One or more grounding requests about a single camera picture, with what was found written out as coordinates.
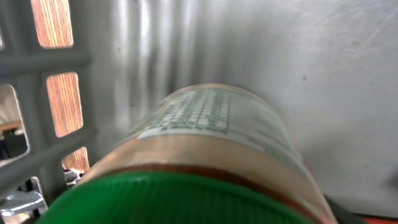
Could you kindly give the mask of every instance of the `ridged lid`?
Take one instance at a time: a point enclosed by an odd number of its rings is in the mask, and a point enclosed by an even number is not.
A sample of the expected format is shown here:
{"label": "ridged lid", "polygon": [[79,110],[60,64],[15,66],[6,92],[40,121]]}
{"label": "ridged lid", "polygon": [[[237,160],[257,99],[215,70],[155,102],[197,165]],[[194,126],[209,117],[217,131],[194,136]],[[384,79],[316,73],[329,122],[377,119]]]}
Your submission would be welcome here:
{"label": "ridged lid", "polygon": [[240,185],[174,172],[127,172],[65,192],[37,223],[310,222]]}

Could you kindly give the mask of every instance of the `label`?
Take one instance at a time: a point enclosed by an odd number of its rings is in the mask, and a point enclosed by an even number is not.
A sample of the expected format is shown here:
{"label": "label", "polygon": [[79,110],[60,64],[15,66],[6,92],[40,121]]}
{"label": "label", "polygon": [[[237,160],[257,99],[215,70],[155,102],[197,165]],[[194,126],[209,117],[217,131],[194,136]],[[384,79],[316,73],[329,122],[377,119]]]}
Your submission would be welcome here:
{"label": "label", "polygon": [[196,134],[257,149],[309,179],[279,116],[263,101],[238,91],[199,89],[172,99],[138,139]]}

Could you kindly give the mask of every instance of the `wood grain panel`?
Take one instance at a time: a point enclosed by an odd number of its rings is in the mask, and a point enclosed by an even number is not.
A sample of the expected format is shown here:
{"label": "wood grain panel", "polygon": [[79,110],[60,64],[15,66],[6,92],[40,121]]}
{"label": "wood grain panel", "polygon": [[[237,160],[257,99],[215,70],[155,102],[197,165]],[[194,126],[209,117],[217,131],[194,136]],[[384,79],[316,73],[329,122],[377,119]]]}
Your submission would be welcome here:
{"label": "wood grain panel", "polygon": [[[40,45],[47,49],[71,47],[73,36],[68,0],[31,0],[31,3]],[[83,120],[76,73],[48,77],[47,89],[55,134],[62,137],[81,128]],[[62,164],[67,169],[87,171],[90,167],[86,148],[71,153]]]}

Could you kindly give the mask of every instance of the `metal object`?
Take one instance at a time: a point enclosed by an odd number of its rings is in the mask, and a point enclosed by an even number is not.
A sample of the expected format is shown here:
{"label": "metal object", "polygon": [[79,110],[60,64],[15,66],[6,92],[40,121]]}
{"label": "metal object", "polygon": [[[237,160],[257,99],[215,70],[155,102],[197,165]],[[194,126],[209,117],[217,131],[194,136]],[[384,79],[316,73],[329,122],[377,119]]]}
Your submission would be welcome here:
{"label": "metal object", "polygon": [[44,206],[43,197],[38,192],[13,190],[3,201],[0,201],[0,212],[2,216],[7,217]]}
{"label": "metal object", "polygon": [[[1,192],[80,146],[92,165],[168,93],[221,82],[279,110],[333,200],[398,217],[397,1],[70,0],[74,46],[57,50],[31,41],[28,1],[2,3],[1,82],[16,89],[30,153],[0,170]],[[70,70],[84,125],[58,139],[43,80]],[[41,182],[62,175],[53,168]],[[63,184],[55,180],[49,203]]]}

